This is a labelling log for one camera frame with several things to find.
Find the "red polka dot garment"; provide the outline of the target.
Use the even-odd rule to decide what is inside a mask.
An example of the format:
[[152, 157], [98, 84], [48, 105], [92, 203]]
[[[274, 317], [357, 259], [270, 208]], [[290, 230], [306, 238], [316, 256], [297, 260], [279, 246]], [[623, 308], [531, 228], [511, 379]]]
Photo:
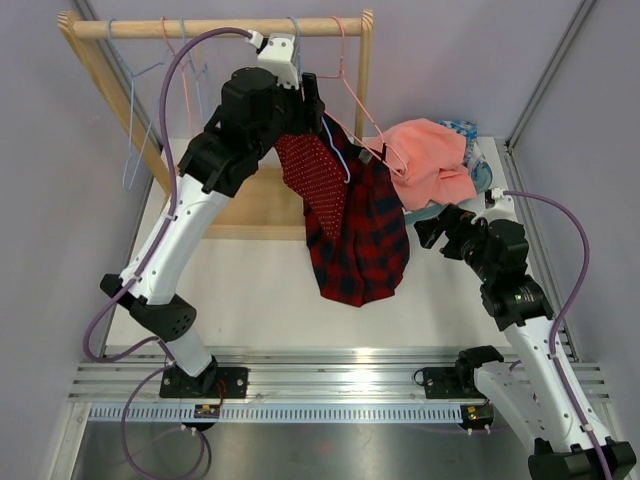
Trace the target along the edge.
[[341, 233], [346, 172], [314, 135], [284, 135], [275, 144], [284, 184], [303, 201], [303, 214], [329, 239]]

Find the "pink pleated skirt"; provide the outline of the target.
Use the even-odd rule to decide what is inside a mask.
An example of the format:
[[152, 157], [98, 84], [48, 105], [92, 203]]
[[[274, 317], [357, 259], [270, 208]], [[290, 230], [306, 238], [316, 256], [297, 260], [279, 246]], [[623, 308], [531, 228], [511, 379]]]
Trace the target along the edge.
[[450, 128], [424, 118], [409, 120], [365, 145], [385, 154], [395, 191], [408, 211], [431, 203], [458, 204], [476, 196], [464, 165], [466, 139]]

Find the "light blue hanger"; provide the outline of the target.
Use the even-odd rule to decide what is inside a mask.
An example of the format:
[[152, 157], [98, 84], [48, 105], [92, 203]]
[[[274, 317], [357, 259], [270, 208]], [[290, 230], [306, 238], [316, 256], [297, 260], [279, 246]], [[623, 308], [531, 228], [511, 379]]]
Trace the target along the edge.
[[205, 101], [201, 88], [201, 81], [208, 73], [208, 65], [202, 65], [199, 59], [198, 47], [194, 47], [185, 57], [182, 66], [183, 93], [186, 102], [186, 113], [189, 130], [194, 135], [198, 128], [195, 123], [195, 113], [200, 116], [200, 127], [205, 124]]
[[[156, 62], [151, 66], [138, 71], [132, 69], [116, 45], [115, 37], [113, 34], [114, 22], [114, 18], [109, 18], [107, 20], [107, 45], [112, 50], [118, 66], [124, 73], [127, 84], [126, 99], [129, 101], [128, 125], [126, 128], [126, 132], [128, 135], [127, 158], [124, 162], [121, 184], [122, 188], [126, 192], [129, 192], [132, 189], [138, 175], [138, 171], [143, 160], [144, 148], [147, 146], [151, 138], [155, 120], [155, 115], [149, 116], [146, 113], [144, 107], [140, 105], [137, 96], [136, 81], [140, 77], [146, 75], [148, 72], [158, 69], [160, 66], [164, 66], [165, 62], [161, 60], [160, 62]], [[136, 146], [134, 143], [135, 120], [138, 120], [143, 127], [143, 138], [141, 146]]]
[[[295, 50], [296, 53], [294, 55], [295, 58], [295, 66], [296, 66], [296, 70], [298, 73], [298, 77], [299, 79], [301, 79], [302, 77], [302, 73], [303, 73], [303, 68], [302, 68], [302, 61], [301, 61], [301, 51], [300, 51], [300, 44], [301, 44], [301, 31], [299, 28], [299, 24], [297, 19], [294, 16], [287, 16], [286, 17], [288, 20], [290, 20], [294, 26], [294, 30], [295, 30], [295, 44], [297, 45], [297, 49]], [[345, 29], [343, 24], [341, 23], [341, 20], [338, 17], [335, 16], [331, 16], [331, 19], [333, 19], [337, 24], [338, 27], [340, 29], [340, 33], [341, 33], [341, 47], [340, 47], [340, 57], [339, 57], [339, 70], [338, 73], [336, 75], [324, 75], [324, 76], [320, 76], [321, 78], [325, 78], [325, 79], [342, 79], [344, 80], [344, 75], [345, 75], [345, 67], [344, 67], [344, 63], [345, 63], [345, 49], [346, 49], [346, 34], [345, 34]], [[324, 133], [326, 134], [327, 140], [329, 141], [329, 146], [331, 148], [331, 150], [333, 151], [333, 153], [335, 153], [338, 157], [338, 160], [340, 162], [340, 164], [342, 165], [346, 178], [344, 180], [345, 184], [349, 184], [351, 181], [351, 172], [349, 170], [349, 167], [347, 165], [347, 162], [344, 160], [344, 157], [342, 155], [342, 153], [340, 152], [340, 150], [336, 147], [334, 141], [333, 141], [333, 136], [332, 133], [328, 127], [328, 124], [326, 122], [326, 118], [325, 115], [323, 114], [323, 117], [321, 119], [321, 125], [324, 129]]]

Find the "blue floral garment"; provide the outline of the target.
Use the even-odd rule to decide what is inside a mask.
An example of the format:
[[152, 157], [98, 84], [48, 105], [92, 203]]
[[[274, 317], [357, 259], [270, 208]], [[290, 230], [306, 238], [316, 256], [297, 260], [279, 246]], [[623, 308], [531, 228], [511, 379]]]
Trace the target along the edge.
[[475, 122], [466, 120], [437, 120], [437, 123], [462, 135], [466, 146], [463, 157], [463, 165], [472, 172], [483, 154], [478, 145], [478, 126]]

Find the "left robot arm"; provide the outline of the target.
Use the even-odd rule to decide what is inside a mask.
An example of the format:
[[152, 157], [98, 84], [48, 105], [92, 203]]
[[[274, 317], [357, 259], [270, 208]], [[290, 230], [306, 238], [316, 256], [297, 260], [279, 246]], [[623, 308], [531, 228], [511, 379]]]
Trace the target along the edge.
[[221, 103], [178, 164], [165, 209], [138, 256], [100, 287], [167, 349], [165, 378], [174, 394], [222, 392], [218, 362], [197, 334], [196, 309], [176, 293], [182, 272], [203, 234], [285, 136], [316, 134], [324, 103], [317, 77], [305, 72], [287, 88], [258, 67], [235, 71]]

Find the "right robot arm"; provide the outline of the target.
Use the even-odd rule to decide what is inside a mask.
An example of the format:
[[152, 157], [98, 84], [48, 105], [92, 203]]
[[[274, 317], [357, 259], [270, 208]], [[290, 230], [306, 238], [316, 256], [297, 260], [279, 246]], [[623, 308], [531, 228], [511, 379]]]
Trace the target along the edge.
[[599, 419], [558, 338], [544, 290], [527, 272], [524, 227], [508, 218], [487, 220], [457, 206], [414, 228], [420, 244], [465, 262], [481, 282], [482, 304], [516, 353], [527, 387], [512, 375], [492, 346], [460, 352], [456, 389], [481, 394], [507, 421], [527, 449], [533, 479], [624, 479], [637, 462], [633, 447], [617, 441]]

